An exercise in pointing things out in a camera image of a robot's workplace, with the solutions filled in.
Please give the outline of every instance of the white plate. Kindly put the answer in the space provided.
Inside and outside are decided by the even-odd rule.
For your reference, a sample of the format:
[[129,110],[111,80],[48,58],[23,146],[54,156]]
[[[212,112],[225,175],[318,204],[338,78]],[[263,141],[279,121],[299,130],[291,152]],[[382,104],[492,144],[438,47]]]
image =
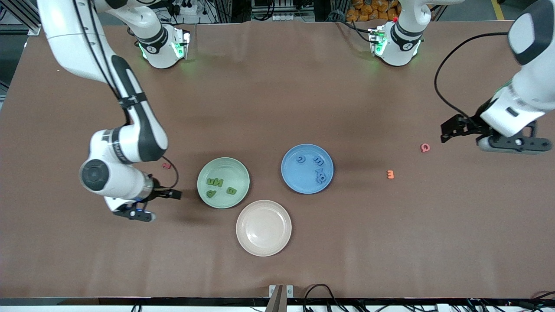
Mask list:
[[255,256],[271,256],[287,245],[291,228],[285,208],[271,200],[258,200],[239,214],[235,231],[246,251]]

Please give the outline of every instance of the power strip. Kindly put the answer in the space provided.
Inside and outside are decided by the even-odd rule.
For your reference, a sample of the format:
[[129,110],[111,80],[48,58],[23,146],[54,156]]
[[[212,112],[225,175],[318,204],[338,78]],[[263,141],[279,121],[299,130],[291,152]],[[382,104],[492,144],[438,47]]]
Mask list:
[[180,15],[196,15],[197,11],[199,9],[199,6],[194,4],[192,7],[188,8],[188,7],[181,7],[181,10],[179,11]]
[[272,21],[292,21],[295,16],[292,13],[278,13],[272,15]]

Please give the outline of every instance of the brown tabletop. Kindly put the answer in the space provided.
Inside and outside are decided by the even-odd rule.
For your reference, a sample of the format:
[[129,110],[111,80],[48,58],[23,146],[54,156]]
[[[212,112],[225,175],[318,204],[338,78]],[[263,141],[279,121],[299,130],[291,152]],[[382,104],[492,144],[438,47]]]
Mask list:
[[[554,289],[555,151],[485,153],[472,136],[439,142],[455,114],[433,91],[440,61],[464,39],[509,26],[431,23],[419,55],[400,68],[332,23],[191,26],[189,61],[165,70],[141,58],[125,27],[106,27],[181,175],[184,198],[151,202],[153,223],[113,216],[79,184],[90,136],[123,115],[105,84],[66,72],[46,39],[31,37],[0,113],[0,295],[262,296],[280,283],[300,287],[297,296],[327,283],[340,297]],[[479,39],[448,61],[440,88],[473,114],[518,69],[505,37]],[[539,136],[555,139],[554,114],[540,119]],[[281,178],[283,155],[300,143],[333,158],[319,194],[297,194]],[[431,150],[421,153],[422,143]],[[251,175],[247,197],[227,210],[196,193],[201,168],[217,157]],[[137,167],[174,179],[162,161]],[[242,208],[260,199],[283,205],[293,224],[289,244],[268,258],[235,236]]]

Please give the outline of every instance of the plate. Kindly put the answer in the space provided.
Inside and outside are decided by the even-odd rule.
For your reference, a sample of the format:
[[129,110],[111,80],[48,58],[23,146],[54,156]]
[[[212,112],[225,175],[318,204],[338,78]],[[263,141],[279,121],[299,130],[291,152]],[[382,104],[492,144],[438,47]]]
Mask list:
[[271,200],[250,203],[237,218],[239,244],[255,256],[280,252],[291,238],[291,218],[280,204]]
[[196,189],[207,205],[225,209],[239,204],[249,191],[249,171],[237,159],[222,157],[206,164]]
[[334,163],[321,147],[301,144],[290,149],[281,161],[285,183],[301,194],[314,194],[325,189],[334,176]]

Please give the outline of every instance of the blue plate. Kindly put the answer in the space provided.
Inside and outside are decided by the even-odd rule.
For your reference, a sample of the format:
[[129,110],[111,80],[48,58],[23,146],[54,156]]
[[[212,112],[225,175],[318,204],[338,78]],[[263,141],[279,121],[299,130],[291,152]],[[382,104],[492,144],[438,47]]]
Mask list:
[[314,194],[330,184],[334,163],[321,147],[301,144],[290,149],[281,161],[281,176],[295,192]]

